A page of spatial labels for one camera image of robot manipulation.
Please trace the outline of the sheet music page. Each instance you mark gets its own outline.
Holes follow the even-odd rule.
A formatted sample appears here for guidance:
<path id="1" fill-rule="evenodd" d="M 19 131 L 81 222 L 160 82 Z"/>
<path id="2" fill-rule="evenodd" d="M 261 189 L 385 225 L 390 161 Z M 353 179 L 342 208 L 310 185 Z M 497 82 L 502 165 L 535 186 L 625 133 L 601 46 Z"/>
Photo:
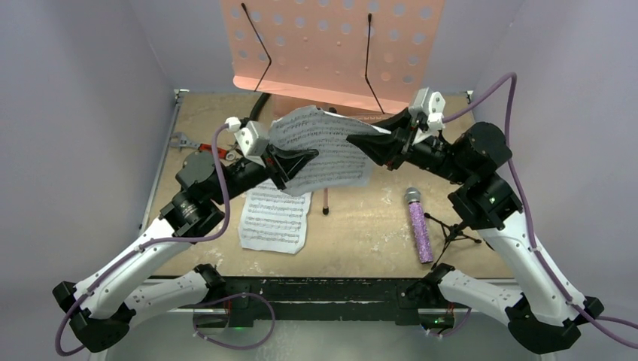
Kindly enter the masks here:
<path id="1" fill-rule="evenodd" d="M 238 225 L 242 248 L 296 254 L 305 245 L 311 193 L 289 196 L 271 180 L 246 193 Z"/>
<path id="2" fill-rule="evenodd" d="M 270 143 L 282 150 L 318 151 L 284 192 L 290 196 L 332 187 L 365 187 L 372 175 L 372 161 L 349 143 L 349 135 L 381 135 L 389 131 L 315 106 L 292 111 L 272 122 Z"/>

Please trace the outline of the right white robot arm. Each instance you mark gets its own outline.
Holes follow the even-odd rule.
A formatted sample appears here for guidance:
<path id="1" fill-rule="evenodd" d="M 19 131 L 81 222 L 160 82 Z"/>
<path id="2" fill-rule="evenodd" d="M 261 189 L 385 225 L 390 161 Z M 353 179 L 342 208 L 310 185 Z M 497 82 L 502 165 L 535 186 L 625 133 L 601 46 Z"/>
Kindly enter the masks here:
<path id="1" fill-rule="evenodd" d="M 394 170 L 408 162 L 454 184 L 449 200 L 460 223 L 452 233 L 476 231 L 519 285 L 519 291 L 497 287 L 441 263 L 406 289 L 405 300 L 433 306 L 459 303 L 480 311 L 536 354 L 572 347 L 581 335 L 579 327 L 597 319 L 604 307 L 567 280 L 527 227 L 523 202 L 497 172 L 512 158 L 503 131 L 478 122 L 447 142 L 432 135 L 418 140 L 424 120 L 410 120 L 404 113 L 388 124 L 388 134 L 349 135 L 348 142 L 377 165 Z"/>

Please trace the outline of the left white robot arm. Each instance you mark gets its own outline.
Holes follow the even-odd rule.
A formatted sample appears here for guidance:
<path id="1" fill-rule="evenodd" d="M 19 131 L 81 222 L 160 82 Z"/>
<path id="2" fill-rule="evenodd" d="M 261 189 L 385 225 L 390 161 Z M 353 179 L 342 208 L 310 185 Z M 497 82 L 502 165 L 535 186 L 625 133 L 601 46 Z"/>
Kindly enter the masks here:
<path id="1" fill-rule="evenodd" d="M 284 189 L 317 155 L 316 150 L 269 145 L 257 162 L 240 159 L 228 166 L 208 151 L 188 155 L 176 174 L 180 190 L 139 238 L 84 281 L 63 281 L 53 288 L 65 312 L 62 328 L 72 330 L 81 349 L 99 353 L 156 315 L 190 305 L 228 305 L 235 297 L 246 297 L 209 264 L 152 287 L 144 282 L 194 244 L 219 238 L 229 225 L 232 198 L 267 180 Z"/>

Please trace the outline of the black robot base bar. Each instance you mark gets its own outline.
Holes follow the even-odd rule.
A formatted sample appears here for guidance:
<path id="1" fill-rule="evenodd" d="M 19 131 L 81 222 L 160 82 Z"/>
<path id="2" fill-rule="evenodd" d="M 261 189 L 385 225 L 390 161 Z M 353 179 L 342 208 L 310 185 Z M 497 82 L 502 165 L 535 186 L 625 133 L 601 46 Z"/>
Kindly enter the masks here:
<path id="1" fill-rule="evenodd" d="M 435 296 L 420 278 L 276 278 L 229 276 L 218 294 L 193 305 L 229 317 L 231 327 L 256 320 L 388 321 L 398 326 L 451 325 L 467 307 Z"/>

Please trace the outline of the pink folding music stand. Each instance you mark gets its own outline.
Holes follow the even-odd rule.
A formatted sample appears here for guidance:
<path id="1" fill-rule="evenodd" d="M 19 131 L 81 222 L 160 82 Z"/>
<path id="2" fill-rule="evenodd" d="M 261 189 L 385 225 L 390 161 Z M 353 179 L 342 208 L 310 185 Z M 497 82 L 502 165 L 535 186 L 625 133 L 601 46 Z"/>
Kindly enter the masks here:
<path id="1" fill-rule="evenodd" d="M 398 111 L 389 93 L 397 81 L 384 51 L 384 29 L 397 21 L 384 11 L 366 14 L 358 5 L 310 1 L 225 1 L 234 84 L 313 102 Z"/>

